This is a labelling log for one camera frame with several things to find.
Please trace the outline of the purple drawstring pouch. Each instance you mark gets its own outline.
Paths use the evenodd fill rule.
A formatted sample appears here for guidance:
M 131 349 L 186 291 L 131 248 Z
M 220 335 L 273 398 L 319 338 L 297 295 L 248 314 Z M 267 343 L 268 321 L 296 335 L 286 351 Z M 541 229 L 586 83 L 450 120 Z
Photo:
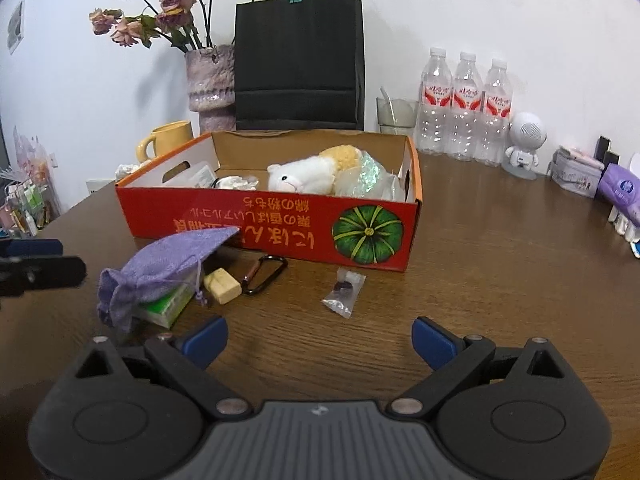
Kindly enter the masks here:
M 204 261 L 237 232 L 236 226 L 223 226 L 172 234 L 140 249 L 121 269 L 103 270 L 96 307 L 100 321 L 128 333 L 139 304 L 182 285 L 197 292 Z

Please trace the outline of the white tissue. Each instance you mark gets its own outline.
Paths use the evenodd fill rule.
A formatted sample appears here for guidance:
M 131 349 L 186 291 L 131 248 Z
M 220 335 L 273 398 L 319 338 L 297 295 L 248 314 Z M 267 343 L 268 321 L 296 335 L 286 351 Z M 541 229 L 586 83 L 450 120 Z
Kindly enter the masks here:
M 256 191 L 259 180 L 254 176 L 227 176 L 217 178 L 214 188 L 217 190 Z

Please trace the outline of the white card at left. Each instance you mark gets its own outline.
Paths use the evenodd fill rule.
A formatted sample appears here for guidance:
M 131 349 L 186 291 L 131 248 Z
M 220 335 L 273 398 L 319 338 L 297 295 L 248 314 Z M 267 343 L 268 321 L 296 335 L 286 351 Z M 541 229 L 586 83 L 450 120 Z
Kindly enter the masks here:
M 88 193 L 93 194 L 95 192 L 98 192 L 101 188 L 104 188 L 104 186 L 114 184 L 114 183 L 115 183 L 114 179 L 94 178 L 94 179 L 88 179 L 86 181 L 86 187 L 87 187 Z

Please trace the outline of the green white small box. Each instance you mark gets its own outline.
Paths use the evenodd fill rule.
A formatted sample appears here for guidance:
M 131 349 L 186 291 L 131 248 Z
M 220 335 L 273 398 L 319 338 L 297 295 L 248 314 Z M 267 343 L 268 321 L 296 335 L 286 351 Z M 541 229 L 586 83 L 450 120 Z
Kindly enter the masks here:
M 138 304 L 134 317 L 169 330 L 194 295 L 193 286 L 182 284 L 157 300 Z

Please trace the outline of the crumpled tissue beside mug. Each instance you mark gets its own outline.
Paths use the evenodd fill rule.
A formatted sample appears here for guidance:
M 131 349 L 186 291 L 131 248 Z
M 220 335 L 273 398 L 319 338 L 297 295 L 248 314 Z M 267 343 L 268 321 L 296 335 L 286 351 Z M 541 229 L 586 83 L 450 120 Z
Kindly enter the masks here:
M 119 182 L 122 179 L 131 176 L 143 166 L 144 162 L 142 162 L 142 164 L 119 165 L 115 171 L 115 181 Z

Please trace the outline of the pale yellow eraser block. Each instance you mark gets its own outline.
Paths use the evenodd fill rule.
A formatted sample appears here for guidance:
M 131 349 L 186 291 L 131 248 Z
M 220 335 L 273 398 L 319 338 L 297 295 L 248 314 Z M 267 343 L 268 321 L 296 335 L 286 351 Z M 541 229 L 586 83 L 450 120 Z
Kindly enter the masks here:
M 218 304 L 228 304 L 242 295 L 241 283 L 223 268 L 207 274 L 203 285 Z

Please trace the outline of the yellow mug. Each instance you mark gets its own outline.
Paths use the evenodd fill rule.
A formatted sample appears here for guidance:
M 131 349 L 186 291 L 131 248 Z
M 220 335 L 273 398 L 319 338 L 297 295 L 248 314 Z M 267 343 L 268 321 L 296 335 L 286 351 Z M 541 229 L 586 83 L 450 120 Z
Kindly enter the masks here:
M 193 139 L 190 120 L 170 122 L 152 130 L 136 148 L 138 162 L 146 162 L 175 151 Z

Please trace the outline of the black carabiner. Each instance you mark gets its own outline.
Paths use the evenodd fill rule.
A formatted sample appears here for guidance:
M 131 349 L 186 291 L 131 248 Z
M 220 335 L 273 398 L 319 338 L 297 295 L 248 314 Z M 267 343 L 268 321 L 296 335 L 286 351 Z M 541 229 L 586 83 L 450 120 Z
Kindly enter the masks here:
M 288 260 L 274 255 L 259 257 L 247 270 L 241 281 L 242 292 L 247 296 L 255 296 L 263 292 L 286 269 Z

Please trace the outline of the white plastic container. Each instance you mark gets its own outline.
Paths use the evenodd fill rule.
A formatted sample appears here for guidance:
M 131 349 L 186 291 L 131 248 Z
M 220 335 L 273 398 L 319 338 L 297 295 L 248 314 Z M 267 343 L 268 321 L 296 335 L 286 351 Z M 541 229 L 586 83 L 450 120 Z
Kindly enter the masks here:
M 213 188 L 215 183 L 216 174 L 208 162 L 199 162 L 166 182 L 172 188 Z

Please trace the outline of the small clear candy packet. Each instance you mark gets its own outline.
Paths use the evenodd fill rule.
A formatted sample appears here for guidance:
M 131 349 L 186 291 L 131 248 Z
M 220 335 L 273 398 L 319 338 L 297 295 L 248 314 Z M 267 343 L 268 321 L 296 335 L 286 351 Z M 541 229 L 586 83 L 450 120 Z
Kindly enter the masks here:
M 350 318 L 366 276 L 339 268 L 332 290 L 322 299 L 322 304 L 342 318 Z

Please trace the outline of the orange cardboard box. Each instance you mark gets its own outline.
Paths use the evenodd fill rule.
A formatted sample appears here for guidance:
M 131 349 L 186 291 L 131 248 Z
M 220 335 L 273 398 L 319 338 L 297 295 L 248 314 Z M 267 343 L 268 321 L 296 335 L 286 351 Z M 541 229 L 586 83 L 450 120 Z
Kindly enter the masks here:
M 399 178 L 399 202 L 374 198 L 269 192 L 267 167 L 335 145 L 369 153 Z M 216 177 L 254 176 L 256 191 L 170 188 L 168 172 L 202 162 Z M 423 200 L 416 148 L 408 136 L 354 130 L 216 131 L 152 160 L 116 185 L 134 236 L 236 226 L 235 244 L 282 257 L 405 270 Z

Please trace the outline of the purple tissue pack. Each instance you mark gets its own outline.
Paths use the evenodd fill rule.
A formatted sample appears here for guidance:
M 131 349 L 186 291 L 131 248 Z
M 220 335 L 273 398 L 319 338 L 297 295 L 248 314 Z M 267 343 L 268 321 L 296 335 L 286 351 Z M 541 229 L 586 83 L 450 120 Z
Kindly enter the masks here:
M 640 226 L 640 180 L 635 174 L 620 165 L 609 164 L 598 190 L 634 226 Z

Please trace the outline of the purple ceramic vase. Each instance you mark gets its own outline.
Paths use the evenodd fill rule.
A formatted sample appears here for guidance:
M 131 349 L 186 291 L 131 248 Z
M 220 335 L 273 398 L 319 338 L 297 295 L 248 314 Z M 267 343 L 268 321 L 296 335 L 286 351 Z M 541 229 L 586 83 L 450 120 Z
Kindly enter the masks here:
M 189 110 L 201 133 L 235 130 L 234 47 L 221 44 L 186 52 Z

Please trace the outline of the water bottle right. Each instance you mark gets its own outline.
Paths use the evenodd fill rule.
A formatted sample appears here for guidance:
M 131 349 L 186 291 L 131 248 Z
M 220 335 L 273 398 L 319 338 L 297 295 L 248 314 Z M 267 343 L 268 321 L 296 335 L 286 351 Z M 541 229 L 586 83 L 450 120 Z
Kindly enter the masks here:
M 485 80 L 482 114 L 478 116 L 475 159 L 498 167 L 503 159 L 511 115 L 513 89 L 506 61 L 494 58 Z

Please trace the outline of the water bottle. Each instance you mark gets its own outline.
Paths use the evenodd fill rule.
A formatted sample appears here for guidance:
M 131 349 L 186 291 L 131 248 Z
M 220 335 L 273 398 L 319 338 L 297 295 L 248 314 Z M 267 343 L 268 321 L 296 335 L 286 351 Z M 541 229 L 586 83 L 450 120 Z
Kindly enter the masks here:
M 461 52 L 452 78 L 450 135 L 447 154 L 457 160 L 470 160 L 474 154 L 474 126 L 482 106 L 483 81 L 476 66 L 476 55 Z
M 431 47 L 420 83 L 414 140 L 423 153 L 445 151 L 446 127 L 452 97 L 452 76 L 445 49 Z
M 478 116 L 475 159 L 498 167 L 503 159 L 511 115 L 513 89 L 506 61 L 494 58 L 485 80 L 482 114 Z

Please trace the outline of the white robot figurine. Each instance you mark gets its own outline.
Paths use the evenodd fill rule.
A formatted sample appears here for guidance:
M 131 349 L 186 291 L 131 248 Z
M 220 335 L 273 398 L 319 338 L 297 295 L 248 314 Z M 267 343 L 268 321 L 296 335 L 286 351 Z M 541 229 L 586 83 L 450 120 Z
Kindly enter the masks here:
M 537 151 L 547 141 L 544 123 L 533 113 L 518 113 L 510 123 L 509 136 L 511 145 L 504 152 L 502 169 L 513 177 L 535 181 L 534 169 L 539 164 Z

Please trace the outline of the iridescent plastic bag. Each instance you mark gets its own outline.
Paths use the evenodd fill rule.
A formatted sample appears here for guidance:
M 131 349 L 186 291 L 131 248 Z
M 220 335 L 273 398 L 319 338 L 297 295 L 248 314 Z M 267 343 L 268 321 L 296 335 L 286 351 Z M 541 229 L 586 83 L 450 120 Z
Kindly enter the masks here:
M 390 174 L 367 152 L 360 154 L 358 167 L 342 170 L 336 175 L 333 193 L 335 196 L 367 200 L 405 200 L 396 174 Z

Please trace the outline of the dried pink flowers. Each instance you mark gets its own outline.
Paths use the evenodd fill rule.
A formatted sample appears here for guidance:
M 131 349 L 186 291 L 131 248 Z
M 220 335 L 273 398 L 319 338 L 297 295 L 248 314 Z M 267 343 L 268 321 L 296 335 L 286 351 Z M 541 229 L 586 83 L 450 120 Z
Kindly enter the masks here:
M 121 47 L 141 44 L 150 48 L 155 39 L 186 53 L 213 49 L 214 0 L 140 0 L 143 10 L 126 14 L 120 9 L 96 9 L 88 20 L 96 36 L 107 36 Z

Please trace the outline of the water bottle middle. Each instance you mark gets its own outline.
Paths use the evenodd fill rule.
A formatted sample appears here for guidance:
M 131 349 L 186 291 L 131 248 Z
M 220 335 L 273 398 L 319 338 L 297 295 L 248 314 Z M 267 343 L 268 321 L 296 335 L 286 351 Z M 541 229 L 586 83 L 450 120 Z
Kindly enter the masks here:
M 461 52 L 452 78 L 450 135 L 447 154 L 457 160 L 470 160 L 474 154 L 474 126 L 482 106 L 483 81 L 476 66 L 476 55 Z

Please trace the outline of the water bottle left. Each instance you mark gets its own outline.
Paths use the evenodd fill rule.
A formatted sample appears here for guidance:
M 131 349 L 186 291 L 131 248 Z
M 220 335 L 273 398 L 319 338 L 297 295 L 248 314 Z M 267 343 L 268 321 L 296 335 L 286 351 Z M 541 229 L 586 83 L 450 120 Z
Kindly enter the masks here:
M 452 76 L 445 49 L 431 47 L 420 83 L 414 140 L 423 153 L 445 151 L 446 127 L 452 97 Z

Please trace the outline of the white yellow plush toy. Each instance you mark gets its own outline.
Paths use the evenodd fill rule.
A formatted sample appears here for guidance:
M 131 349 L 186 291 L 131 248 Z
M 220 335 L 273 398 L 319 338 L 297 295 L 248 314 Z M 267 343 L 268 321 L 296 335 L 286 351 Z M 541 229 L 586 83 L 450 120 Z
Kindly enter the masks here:
M 362 151 L 356 146 L 339 145 L 294 162 L 270 165 L 267 188 L 270 192 L 332 195 L 337 176 L 360 168 L 361 159 Z

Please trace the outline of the clear drinking glass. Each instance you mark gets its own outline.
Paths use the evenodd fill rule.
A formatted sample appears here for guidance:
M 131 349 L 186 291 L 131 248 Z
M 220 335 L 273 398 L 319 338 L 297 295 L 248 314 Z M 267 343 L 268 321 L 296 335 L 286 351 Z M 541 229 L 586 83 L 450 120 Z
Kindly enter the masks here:
M 384 87 L 376 99 L 376 120 L 380 133 L 412 136 L 416 126 L 418 102 L 392 98 Z

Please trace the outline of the black paper bag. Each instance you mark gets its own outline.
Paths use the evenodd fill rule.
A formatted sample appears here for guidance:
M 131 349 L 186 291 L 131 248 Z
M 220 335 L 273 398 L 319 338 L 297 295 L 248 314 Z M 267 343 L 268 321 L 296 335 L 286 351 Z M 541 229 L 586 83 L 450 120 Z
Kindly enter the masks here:
M 264 0 L 235 13 L 239 130 L 364 128 L 361 0 Z

